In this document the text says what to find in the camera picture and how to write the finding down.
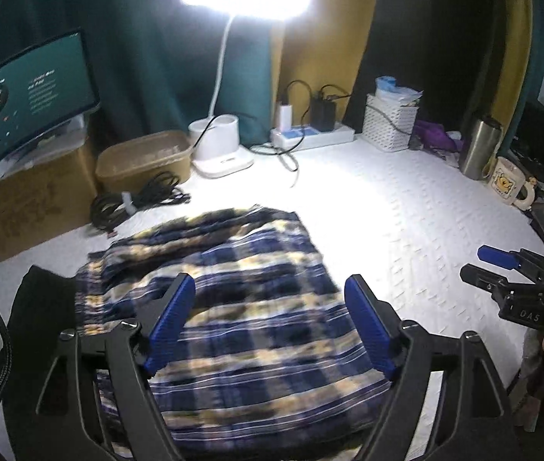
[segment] mug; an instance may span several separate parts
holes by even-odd
[[[524,172],[506,158],[498,158],[494,173],[489,180],[489,187],[506,204],[513,204],[523,211],[530,209],[536,198],[534,185],[526,181]],[[526,188],[527,197],[523,200],[517,199],[523,187]]]

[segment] blue gripper pad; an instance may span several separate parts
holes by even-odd
[[[479,260],[490,265],[497,265],[507,270],[519,269],[519,260],[513,253],[491,246],[481,246],[477,253]]]
[[[169,289],[174,289],[174,285],[172,284]],[[144,369],[151,376],[154,376],[159,369],[163,369],[172,361],[176,342],[187,322],[194,300],[195,281],[190,275],[185,275],[148,335],[147,359],[144,362]]]
[[[398,377],[400,318],[389,303],[378,301],[363,277],[353,275],[344,285],[344,303],[366,348],[372,367],[388,380]]]

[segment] table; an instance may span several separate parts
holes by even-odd
[[[544,255],[544,244],[528,219],[501,203],[482,182],[467,179],[425,152],[387,154],[358,137],[349,144],[299,152],[296,158],[297,181],[278,158],[264,156],[256,156],[252,168],[218,180],[194,174],[184,185],[191,203],[138,213],[112,240],[225,207],[262,204],[295,211],[338,286],[351,274],[362,274],[374,294],[390,302],[400,317],[416,320],[432,333],[458,337],[467,330],[479,332],[508,385],[519,369],[525,329],[500,320],[495,302],[462,283],[459,271],[469,262],[480,265],[476,252],[482,244]],[[4,319],[32,265],[72,277],[90,252],[107,248],[112,240],[82,227],[0,263]],[[523,278],[487,268],[511,281]],[[440,376],[431,380],[415,452],[427,442],[437,386]],[[2,421],[0,411],[0,443],[6,439]]]

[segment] teal curtain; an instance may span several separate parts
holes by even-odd
[[[187,130],[207,116],[227,18],[180,0],[0,0],[0,63],[81,29],[109,121],[106,139]],[[266,141],[270,130],[270,25],[238,18],[228,43],[217,113],[261,121],[240,119],[247,146]]]
[[[532,0],[532,48],[526,78],[519,95],[513,119],[498,154],[506,155],[517,133],[517,128],[528,102],[536,102],[544,78],[544,0]]]

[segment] plaid fabric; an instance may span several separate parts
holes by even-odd
[[[195,305],[175,361],[150,380],[180,449],[279,451],[372,426],[389,384],[295,213],[229,209],[116,241],[76,276],[81,332],[135,316],[180,272],[195,279]],[[99,380],[120,432],[111,383]],[[116,446],[129,454],[120,435]]]

